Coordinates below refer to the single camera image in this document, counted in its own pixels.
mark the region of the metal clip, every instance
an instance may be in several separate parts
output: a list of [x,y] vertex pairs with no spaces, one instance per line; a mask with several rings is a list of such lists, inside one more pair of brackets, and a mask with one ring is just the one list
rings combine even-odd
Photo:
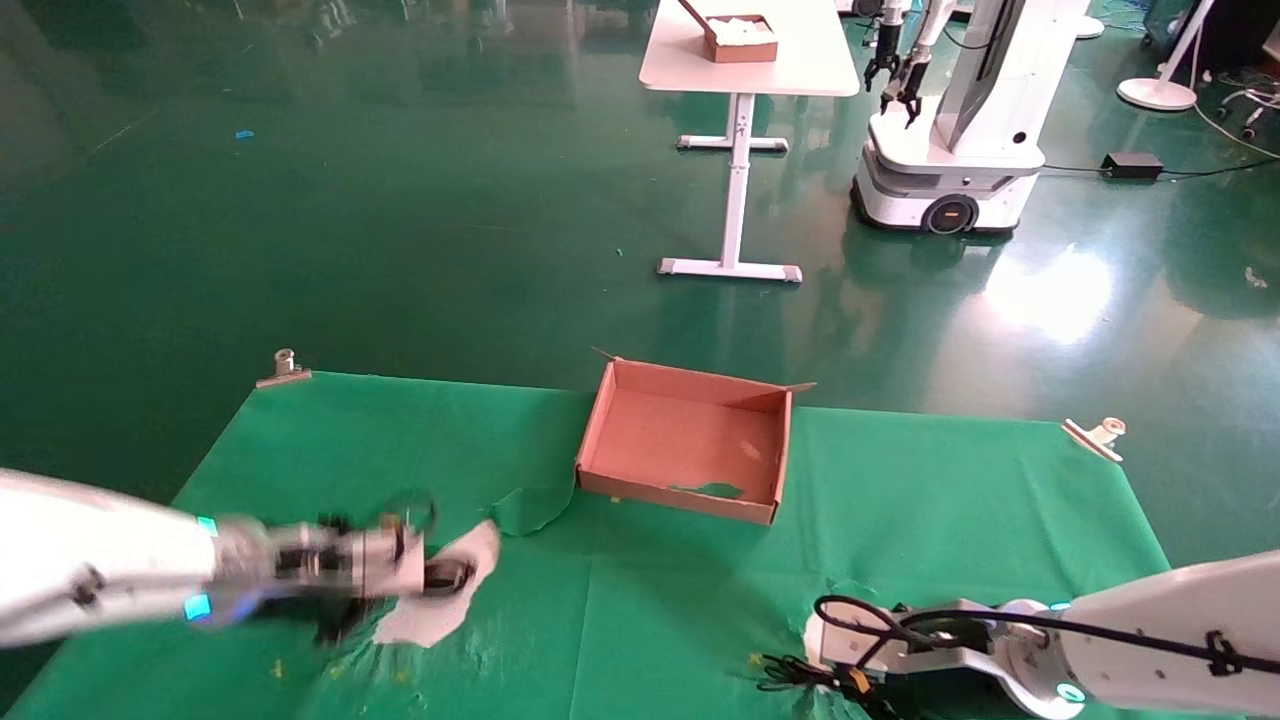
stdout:
[[1062,423],[1062,429],[1066,434],[1071,436],[1071,439],[1083,445],[1084,447],[1092,450],[1097,455],[1106,457],[1112,462],[1120,462],[1124,457],[1111,448],[1111,445],[1116,438],[1123,436],[1128,429],[1124,420],[1120,418],[1103,418],[1102,424],[1085,432],[1075,420],[1065,420]]
[[293,363],[293,351],[282,347],[275,351],[275,374],[270,378],[257,380],[257,387],[271,387],[294,380],[305,380],[311,377],[311,370],[300,368]]

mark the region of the table leg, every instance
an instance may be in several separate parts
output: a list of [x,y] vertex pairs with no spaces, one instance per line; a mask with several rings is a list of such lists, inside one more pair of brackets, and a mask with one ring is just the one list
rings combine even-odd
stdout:
[[[685,150],[689,147],[698,147],[703,150],[728,150],[733,146],[733,120],[735,109],[737,108],[737,94],[730,94],[728,96],[728,120],[724,123],[724,135],[682,135],[676,140],[676,147]],[[774,152],[786,152],[791,146],[787,143],[785,137],[753,137],[751,150],[771,150]]]
[[742,247],[742,218],[746,215],[746,179],[751,168],[751,117],[755,114],[755,95],[733,95],[732,100],[730,117],[733,119],[733,128],[728,133],[731,140],[728,202],[724,209],[724,238],[721,246],[721,259],[663,258],[658,272],[668,275],[716,275],[800,282],[804,277],[796,265],[739,263],[739,252]]

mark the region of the green floor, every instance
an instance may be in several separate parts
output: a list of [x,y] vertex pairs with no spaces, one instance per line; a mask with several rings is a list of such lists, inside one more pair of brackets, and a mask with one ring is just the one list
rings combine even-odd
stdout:
[[[792,151],[753,159],[744,258],[805,282],[659,278],[718,251],[726,159],[671,145],[724,101],[639,86],[652,3],[406,5],[0,0],[0,464],[168,501],[280,346],[573,389],[598,346],[815,380],[812,405],[1117,415],[1172,562],[1280,544],[1280,169],[1044,177],[1011,243],[956,263],[850,215],[872,96],[773,97],[758,129]],[[1153,61],[1080,44],[1050,161],[1251,160],[1114,97]],[[0,655],[0,708],[46,653]]]

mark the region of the small cardboard box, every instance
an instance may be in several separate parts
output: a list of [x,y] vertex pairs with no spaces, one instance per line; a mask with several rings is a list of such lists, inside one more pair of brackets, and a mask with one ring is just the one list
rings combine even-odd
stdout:
[[719,37],[716,31],[712,29],[710,20],[724,20],[728,22],[733,18],[751,20],[758,23],[764,23],[773,32],[773,26],[769,20],[764,19],[764,15],[759,14],[741,14],[741,15],[712,15],[703,17],[689,0],[680,0],[680,4],[689,10],[689,14],[698,20],[698,24],[703,27],[703,45],[707,49],[707,56],[713,63],[772,63],[778,59],[778,42],[760,42],[758,45],[721,45]]
[[611,357],[577,455],[579,484],[769,525],[782,503],[791,398],[808,387]]

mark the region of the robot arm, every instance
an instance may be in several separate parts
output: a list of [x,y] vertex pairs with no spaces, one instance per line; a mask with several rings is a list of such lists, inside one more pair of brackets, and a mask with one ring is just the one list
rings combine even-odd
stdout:
[[1096,700],[1124,708],[1280,715],[1280,551],[1170,570],[1046,606],[969,601],[884,611],[815,603],[845,696],[897,716],[1071,720]]
[[[872,67],[867,69],[867,90],[870,91],[870,77],[874,76],[874,70],[878,70],[881,67],[892,67],[892,76],[888,85],[881,94],[881,114],[888,109],[891,101],[901,102],[906,106],[906,127],[911,127],[915,118],[920,115],[920,83],[924,81],[924,73],[933,59],[933,45],[942,36],[947,20],[951,19],[951,12],[956,6],[956,0],[929,0],[929,4],[924,9],[924,20],[920,23],[915,44],[911,46],[911,54],[906,56],[905,61],[900,61],[897,55],[893,55],[892,60],[882,65],[881,53],[886,47],[884,33],[886,28],[891,27],[888,26],[891,5],[895,5],[893,0],[890,0],[884,5],[886,19],[881,26],[881,37],[876,46],[876,59],[872,61]],[[902,26],[904,13],[905,8],[897,10],[897,26],[892,31],[892,45],[890,46],[893,53],[897,51],[897,36]]]
[[452,594],[472,569],[426,559],[406,516],[266,528],[0,470],[0,647],[142,620],[227,625],[297,596]]
[[879,32],[876,37],[876,56],[867,63],[863,78],[867,81],[867,92],[872,91],[872,81],[881,70],[888,70],[890,77],[897,72],[902,59],[897,55],[897,44],[902,37],[902,22],[906,10],[911,6],[911,0],[884,0],[881,9]]

